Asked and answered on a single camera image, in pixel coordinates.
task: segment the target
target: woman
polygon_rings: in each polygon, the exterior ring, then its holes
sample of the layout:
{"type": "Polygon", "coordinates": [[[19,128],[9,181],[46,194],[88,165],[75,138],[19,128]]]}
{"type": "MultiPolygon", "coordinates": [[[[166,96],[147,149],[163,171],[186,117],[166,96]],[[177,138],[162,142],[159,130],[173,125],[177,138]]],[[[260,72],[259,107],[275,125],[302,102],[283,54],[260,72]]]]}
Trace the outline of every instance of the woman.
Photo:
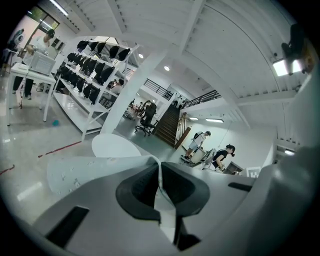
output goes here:
{"type": "Polygon", "coordinates": [[[225,168],[223,167],[221,162],[227,157],[227,155],[231,155],[232,157],[234,157],[235,151],[235,146],[232,146],[230,144],[227,145],[225,149],[220,149],[219,151],[217,151],[212,160],[214,168],[216,169],[217,167],[219,167],[220,171],[223,172],[225,168]]]}
{"type": "MultiPolygon", "coordinates": [[[[37,51],[41,53],[45,53],[49,46],[50,46],[50,39],[54,38],[55,36],[55,31],[53,29],[50,29],[45,36],[38,36],[33,44],[28,44],[26,46],[26,53],[24,55],[22,64],[25,65],[30,65],[33,55],[35,54],[35,48],[37,51]]],[[[16,76],[14,79],[13,83],[13,94],[16,93],[16,90],[18,90],[21,82],[23,80],[23,77],[16,76]]],[[[26,79],[25,81],[25,86],[24,86],[24,96],[28,99],[31,100],[31,89],[34,81],[32,79],[26,79]]]]}

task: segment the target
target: man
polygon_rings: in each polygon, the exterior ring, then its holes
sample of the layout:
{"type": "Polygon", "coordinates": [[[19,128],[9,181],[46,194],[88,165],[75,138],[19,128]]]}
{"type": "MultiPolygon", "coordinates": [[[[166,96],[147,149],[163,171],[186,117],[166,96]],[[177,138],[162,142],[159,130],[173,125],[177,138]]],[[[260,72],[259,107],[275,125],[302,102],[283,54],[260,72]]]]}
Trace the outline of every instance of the man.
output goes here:
{"type": "Polygon", "coordinates": [[[192,142],[189,145],[189,149],[185,153],[185,156],[182,157],[189,160],[190,154],[202,146],[207,136],[211,136],[211,132],[208,130],[205,133],[203,133],[202,131],[197,132],[194,135],[192,142]]]}
{"type": "Polygon", "coordinates": [[[173,106],[175,106],[175,107],[177,107],[177,105],[178,105],[178,100],[179,100],[180,98],[179,98],[179,96],[178,96],[178,94],[175,96],[175,99],[174,99],[174,101],[173,101],[173,106]]]}
{"type": "MultiPolygon", "coordinates": [[[[50,46],[49,40],[54,38],[55,31],[53,29],[50,29],[45,36],[38,36],[33,44],[28,44],[26,46],[26,53],[24,55],[22,64],[30,65],[33,55],[35,54],[35,51],[40,52],[42,54],[45,54],[50,46]]],[[[22,80],[24,78],[20,76],[16,76],[13,83],[13,94],[16,93],[16,90],[19,88],[22,80]]],[[[31,100],[31,89],[34,81],[32,79],[26,79],[25,86],[24,86],[24,96],[31,100]]]]}

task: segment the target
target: white ceiling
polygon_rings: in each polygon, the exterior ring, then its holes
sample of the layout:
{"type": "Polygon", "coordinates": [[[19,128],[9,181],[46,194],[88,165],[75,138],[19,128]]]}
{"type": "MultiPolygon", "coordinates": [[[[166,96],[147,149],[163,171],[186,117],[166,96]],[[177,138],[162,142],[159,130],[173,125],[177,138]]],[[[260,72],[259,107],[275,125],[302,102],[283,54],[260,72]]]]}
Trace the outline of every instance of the white ceiling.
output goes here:
{"type": "Polygon", "coordinates": [[[137,42],[147,47],[145,52],[138,50],[145,57],[159,48],[178,47],[181,55],[170,55],[161,63],[169,63],[172,72],[165,73],[161,66],[159,72],[193,95],[216,89],[233,109],[219,113],[224,118],[276,126],[279,139],[295,141],[286,122],[286,103],[236,104],[244,97],[293,90],[306,77],[301,73],[278,77],[273,69],[294,23],[276,1],[204,0],[198,10],[193,0],[113,0],[112,8],[106,4],[110,0],[75,2],[95,26],[82,35],[137,42]]]}

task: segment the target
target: staircase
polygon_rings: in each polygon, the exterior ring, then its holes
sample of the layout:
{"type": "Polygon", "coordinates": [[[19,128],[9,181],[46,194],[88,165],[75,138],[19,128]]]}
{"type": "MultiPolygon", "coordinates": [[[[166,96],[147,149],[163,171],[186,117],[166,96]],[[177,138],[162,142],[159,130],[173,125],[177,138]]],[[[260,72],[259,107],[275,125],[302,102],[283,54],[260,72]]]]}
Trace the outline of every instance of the staircase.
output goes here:
{"type": "Polygon", "coordinates": [[[176,144],[179,115],[180,109],[170,105],[153,130],[152,134],[174,147],[176,144]]]}

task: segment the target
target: white wall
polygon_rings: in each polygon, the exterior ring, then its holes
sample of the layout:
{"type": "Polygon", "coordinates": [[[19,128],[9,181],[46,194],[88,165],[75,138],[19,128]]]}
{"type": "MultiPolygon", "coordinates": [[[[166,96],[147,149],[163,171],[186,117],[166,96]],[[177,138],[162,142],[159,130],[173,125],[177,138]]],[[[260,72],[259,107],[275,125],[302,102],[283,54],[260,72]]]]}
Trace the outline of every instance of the white wall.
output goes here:
{"type": "Polygon", "coordinates": [[[262,167],[268,162],[267,157],[274,145],[276,128],[253,127],[248,129],[242,122],[217,123],[212,126],[198,122],[186,124],[191,127],[191,131],[182,143],[185,148],[188,148],[195,133],[210,131],[211,137],[208,137],[202,145],[205,150],[224,149],[228,144],[235,146],[235,156],[228,155],[223,161],[226,167],[231,161],[241,168],[262,167]]]}

